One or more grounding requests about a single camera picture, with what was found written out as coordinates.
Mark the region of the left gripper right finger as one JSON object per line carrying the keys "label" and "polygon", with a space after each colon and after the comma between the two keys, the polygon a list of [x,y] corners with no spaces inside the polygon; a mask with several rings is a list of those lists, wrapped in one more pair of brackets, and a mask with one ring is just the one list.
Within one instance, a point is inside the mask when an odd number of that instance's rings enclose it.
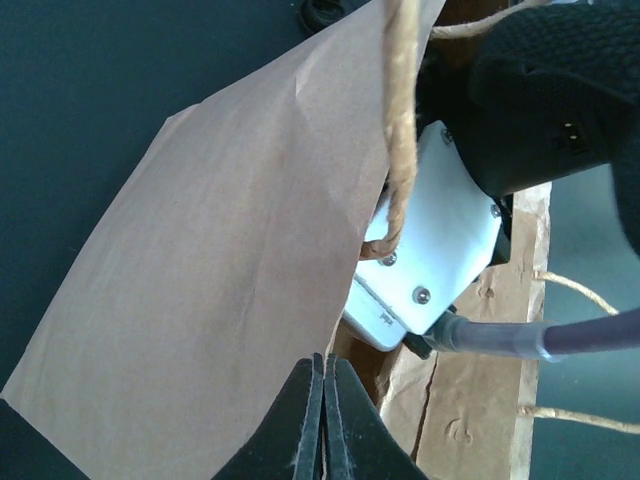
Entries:
{"label": "left gripper right finger", "polygon": [[327,479],[426,480],[382,422],[348,360],[331,354],[324,377]]}

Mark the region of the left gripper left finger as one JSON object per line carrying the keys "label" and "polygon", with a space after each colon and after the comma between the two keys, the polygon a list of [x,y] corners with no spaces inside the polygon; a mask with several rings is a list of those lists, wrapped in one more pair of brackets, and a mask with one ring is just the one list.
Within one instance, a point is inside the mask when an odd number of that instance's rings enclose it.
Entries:
{"label": "left gripper left finger", "polygon": [[247,442],[215,480],[313,480],[322,467],[324,362],[299,360]]}

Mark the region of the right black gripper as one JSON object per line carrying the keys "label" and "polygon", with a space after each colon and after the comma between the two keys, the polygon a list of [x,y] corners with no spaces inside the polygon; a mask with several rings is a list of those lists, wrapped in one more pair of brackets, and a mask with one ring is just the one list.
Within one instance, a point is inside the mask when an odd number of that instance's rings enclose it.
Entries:
{"label": "right black gripper", "polygon": [[429,119],[399,248],[356,270],[344,316],[381,351],[587,353],[635,348],[639,313],[559,326],[475,323],[454,301],[508,261],[513,204],[531,187],[599,165],[639,244],[639,8],[585,1],[499,21],[473,66],[431,64],[418,89]]}

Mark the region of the brown paper bag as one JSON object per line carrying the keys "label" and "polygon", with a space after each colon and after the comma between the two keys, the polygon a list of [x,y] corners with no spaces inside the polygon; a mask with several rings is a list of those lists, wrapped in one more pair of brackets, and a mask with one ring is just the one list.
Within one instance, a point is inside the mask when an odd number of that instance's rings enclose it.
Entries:
{"label": "brown paper bag", "polygon": [[209,479],[338,352],[386,167],[374,1],[169,117],[3,400],[92,479]]}

